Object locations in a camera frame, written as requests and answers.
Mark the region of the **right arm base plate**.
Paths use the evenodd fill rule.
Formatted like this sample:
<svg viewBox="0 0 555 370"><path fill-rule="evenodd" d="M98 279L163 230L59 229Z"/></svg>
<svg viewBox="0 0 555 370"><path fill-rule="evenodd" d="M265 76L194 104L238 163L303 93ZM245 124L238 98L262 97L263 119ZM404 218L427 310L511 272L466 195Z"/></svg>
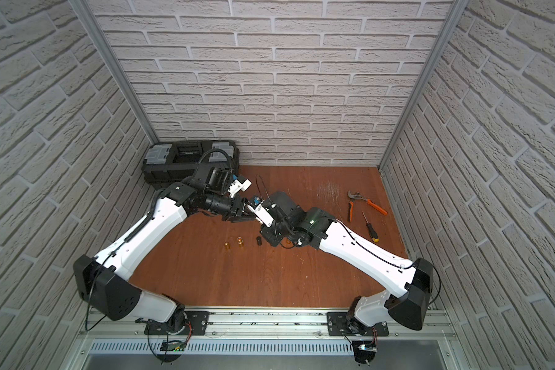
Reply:
<svg viewBox="0 0 555 370"><path fill-rule="evenodd" d="M372 327L362 324L354 319L351 314L343 311L330 311L326 314L328 334L333 336L363 336L377 337L389 336L389 328L386 322L377 322Z"/></svg>

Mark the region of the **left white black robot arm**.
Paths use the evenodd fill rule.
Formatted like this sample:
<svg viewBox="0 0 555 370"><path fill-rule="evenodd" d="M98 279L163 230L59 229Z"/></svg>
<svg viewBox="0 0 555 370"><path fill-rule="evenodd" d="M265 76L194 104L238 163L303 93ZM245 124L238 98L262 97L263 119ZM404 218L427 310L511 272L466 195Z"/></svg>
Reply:
<svg viewBox="0 0 555 370"><path fill-rule="evenodd" d="M146 215L124 235L95 256L84 254L74 262L78 292L87 308L112 321L132 317L161 325L164 334L182 331L187 316L180 302L138 288L129 279L157 244L194 214L220 215L230 222L253 220L248 201L239 196L249 186L225 150L206 151L192 175L157 190Z"/></svg>

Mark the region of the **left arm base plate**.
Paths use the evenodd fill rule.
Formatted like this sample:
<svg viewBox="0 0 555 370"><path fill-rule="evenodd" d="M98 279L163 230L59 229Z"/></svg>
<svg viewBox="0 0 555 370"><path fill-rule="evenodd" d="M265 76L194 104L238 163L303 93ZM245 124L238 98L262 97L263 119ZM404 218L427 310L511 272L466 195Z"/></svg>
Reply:
<svg viewBox="0 0 555 370"><path fill-rule="evenodd" d="M188 335L203 336L208 327L209 311L181 311L169 321L161 323L146 321L145 335Z"/></svg>

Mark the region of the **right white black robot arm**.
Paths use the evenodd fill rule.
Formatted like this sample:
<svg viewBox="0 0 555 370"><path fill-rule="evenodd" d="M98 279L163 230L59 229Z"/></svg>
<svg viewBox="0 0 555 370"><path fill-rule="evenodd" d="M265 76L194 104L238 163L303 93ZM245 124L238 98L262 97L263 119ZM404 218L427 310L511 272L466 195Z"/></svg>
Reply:
<svg viewBox="0 0 555 370"><path fill-rule="evenodd" d="M384 288L354 299L346 318L351 331L360 333L390 320L414 331L422 330L433 292L431 262L394 255L320 208L304 211L281 191L267 200L254 198L248 208L261 223L261 235L271 246L288 239L296 247L324 251L363 271Z"/></svg>

